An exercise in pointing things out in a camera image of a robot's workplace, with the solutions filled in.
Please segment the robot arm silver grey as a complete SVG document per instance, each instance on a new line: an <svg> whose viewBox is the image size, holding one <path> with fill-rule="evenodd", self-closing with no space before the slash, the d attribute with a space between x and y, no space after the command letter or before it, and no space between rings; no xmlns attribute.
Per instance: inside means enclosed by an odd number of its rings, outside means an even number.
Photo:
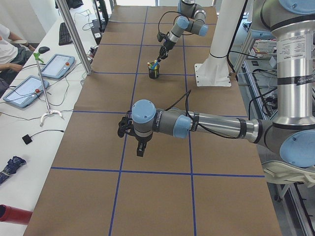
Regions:
<svg viewBox="0 0 315 236"><path fill-rule="evenodd" d="M312 0L257 0L253 30L277 40L278 114L272 121L225 118L171 108L157 109L149 100L134 103L127 118L129 134L142 156L154 132L185 138L189 132L209 132L228 139L247 139L265 146L297 167L315 163L315 118L312 114L313 34Z"/></svg>
<svg viewBox="0 0 315 236"><path fill-rule="evenodd" d="M180 0L178 2L178 17L170 31L166 34L158 31L157 40L165 40L159 50L157 61L168 57L168 52L173 49L177 41L184 32L205 36L208 32L208 26L205 24L206 12L194 0Z"/></svg>

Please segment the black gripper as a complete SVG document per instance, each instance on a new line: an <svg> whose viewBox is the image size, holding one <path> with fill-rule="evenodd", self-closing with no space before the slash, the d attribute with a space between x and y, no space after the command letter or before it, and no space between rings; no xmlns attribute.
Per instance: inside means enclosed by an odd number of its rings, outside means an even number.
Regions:
<svg viewBox="0 0 315 236"><path fill-rule="evenodd" d="M161 60L166 59L168 57L169 51L172 50L174 46L175 46L175 42L169 39L166 39L165 42L163 43L163 46L161 46L159 50L157 61L161 62Z"/></svg>
<svg viewBox="0 0 315 236"><path fill-rule="evenodd" d="M152 139L153 133L152 132L147 132L147 133L137 133L134 132L136 140L138 141L138 146L137 146L137 156L143 157L145 153L145 149L147 146L147 142Z"/></svg>

